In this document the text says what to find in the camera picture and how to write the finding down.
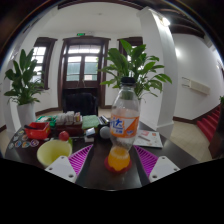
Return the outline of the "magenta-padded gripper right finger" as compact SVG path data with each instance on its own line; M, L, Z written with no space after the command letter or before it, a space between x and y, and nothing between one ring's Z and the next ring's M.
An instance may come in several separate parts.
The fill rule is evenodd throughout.
M141 165L150 183L180 170L180 168L166 156L157 157L156 155L137 145L135 145L134 148L136 149Z

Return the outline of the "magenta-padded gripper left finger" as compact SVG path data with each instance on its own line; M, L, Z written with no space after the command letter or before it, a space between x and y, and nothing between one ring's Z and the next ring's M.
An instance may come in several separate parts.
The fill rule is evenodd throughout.
M59 156L51 165L46 168L46 171L75 183L84 167L92 147L93 145L86 146L76 151L69 157Z

